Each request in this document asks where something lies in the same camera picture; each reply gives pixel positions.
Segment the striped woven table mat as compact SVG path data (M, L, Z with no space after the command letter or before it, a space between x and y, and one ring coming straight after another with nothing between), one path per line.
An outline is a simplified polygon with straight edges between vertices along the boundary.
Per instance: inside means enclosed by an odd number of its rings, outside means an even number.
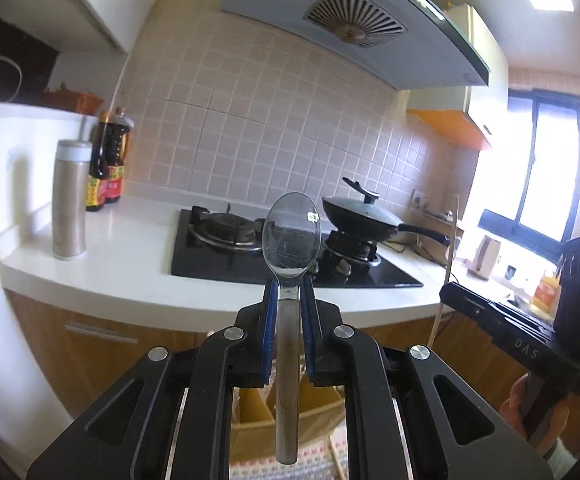
M344 400L337 388L302 386L299 448L287 465L275 457L275 393L240 388L229 413L228 477L231 479L347 479L348 434Z

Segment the range hood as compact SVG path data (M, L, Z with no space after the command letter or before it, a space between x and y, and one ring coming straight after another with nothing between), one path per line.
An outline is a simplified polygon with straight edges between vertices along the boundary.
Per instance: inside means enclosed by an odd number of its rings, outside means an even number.
M490 71L431 0L223 0L337 53L400 90L484 86Z

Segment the black gas stove top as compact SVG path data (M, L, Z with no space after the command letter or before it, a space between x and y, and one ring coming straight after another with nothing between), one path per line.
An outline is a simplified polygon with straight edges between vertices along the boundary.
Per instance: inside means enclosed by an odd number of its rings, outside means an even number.
M306 226L272 223L200 206L183 209L175 237L171 274L179 278L265 284L280 272L295 278L303 271L320 288L420 288L420 281L381 258L370 246L370 260L354 261L331 250L338 233L318 242Z

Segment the dark soy sauce bottle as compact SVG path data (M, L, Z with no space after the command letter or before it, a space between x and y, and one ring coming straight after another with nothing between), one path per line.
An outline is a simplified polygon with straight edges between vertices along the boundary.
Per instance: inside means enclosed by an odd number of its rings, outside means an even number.
M90 137L90 140L92 140L92 154L90 155L86 185L87 211L100 211L106 202L109 167L104 149L111 129L112 111L103 110L99 116L98 127Z

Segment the orange wall cabinet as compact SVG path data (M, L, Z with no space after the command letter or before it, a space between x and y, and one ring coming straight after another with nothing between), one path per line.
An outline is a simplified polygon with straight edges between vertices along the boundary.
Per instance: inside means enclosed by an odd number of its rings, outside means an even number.
M490 70L486 86L421 89L410 92L407 111L451 144L482 151L503 125L508 105L508 61L473 6L445 11Z

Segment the wooden chopstick pair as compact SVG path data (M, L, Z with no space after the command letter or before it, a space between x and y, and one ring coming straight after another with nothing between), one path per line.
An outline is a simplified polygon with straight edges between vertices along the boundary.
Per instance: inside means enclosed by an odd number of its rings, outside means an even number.
M453 214L453 227L452 232L450 233L450 251L448 252L447 257L447 264L445 266L445 276L444 276L444 284L447 285L450 282L450 278L452 277L452 265L455 257L455 249L456 249L456 238L457 238L457 229L458 229L458 214L459 214L459 207L460 207L460 197L458 194L455 194L455 208ZM434 321L430 330L429 338L428 338L428 347L432 348L434 345L436 334L438 333L439 326L441 324L441 318L443 315L444 304L440 300L438 305L438 310L436 310L436 315L434 317Z

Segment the dark window frame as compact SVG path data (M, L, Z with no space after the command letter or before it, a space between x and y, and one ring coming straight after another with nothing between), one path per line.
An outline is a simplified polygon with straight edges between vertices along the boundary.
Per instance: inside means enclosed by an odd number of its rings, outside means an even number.
M580 201L580 96L511 90L486 152L481 229L555 262Z

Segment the steel thermos flask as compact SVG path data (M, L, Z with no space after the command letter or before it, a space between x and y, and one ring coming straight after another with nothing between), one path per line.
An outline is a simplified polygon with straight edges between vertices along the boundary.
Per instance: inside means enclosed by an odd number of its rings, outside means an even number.
M52 182L52 252L60 260L84 254L86 185L92 144L60 140Z

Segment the cream electric kettle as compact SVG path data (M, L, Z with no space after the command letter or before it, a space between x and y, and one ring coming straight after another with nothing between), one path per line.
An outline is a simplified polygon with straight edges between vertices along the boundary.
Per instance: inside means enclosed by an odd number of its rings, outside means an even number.
M485 235L472 260L472 272L482 280L488 280L494 270L500 252L500 241Z

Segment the yellow plastic utensil basket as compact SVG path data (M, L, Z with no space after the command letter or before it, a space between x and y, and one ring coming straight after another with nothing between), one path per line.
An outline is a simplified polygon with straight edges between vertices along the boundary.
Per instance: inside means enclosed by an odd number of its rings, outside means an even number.
M229 460L275 457L293 465L301 446L328 437L344 416L343 396L333 387L316 388L304 380L292 410L277 403L275 388L241 388L234 394Z

